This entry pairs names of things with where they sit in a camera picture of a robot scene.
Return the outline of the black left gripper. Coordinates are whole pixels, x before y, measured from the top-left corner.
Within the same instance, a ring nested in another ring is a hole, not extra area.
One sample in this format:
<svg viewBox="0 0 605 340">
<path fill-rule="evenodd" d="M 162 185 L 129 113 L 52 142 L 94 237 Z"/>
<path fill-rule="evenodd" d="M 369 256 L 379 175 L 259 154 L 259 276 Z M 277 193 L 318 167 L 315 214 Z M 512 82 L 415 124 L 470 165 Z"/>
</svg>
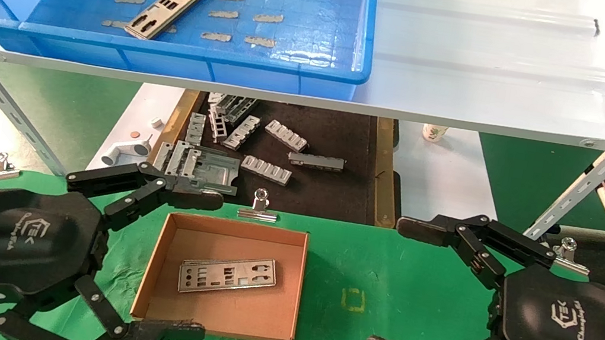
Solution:
<svg viewBox="0 0 605 340">
<path fill-rule="evenodd" d="M 205 327 L 191 320 L 125 323 L 92 277 L 106 254 L 108 228 L 121 230 L 164 205 L 217 210 L 222 194 L 147 162 L 72 172 L 66 181 L 69 193 L 57 196 L 0 190 L 0 294 L 21 300 L 0 314 L 0 335 L 69 340 L 31 318 L 36 302 L 61 305 L 80 296 L 104 329 L 94 340 L 203 340 Z M 124 196 L 102 214 L 88 199 L 118 193 Z"/>
</svg>

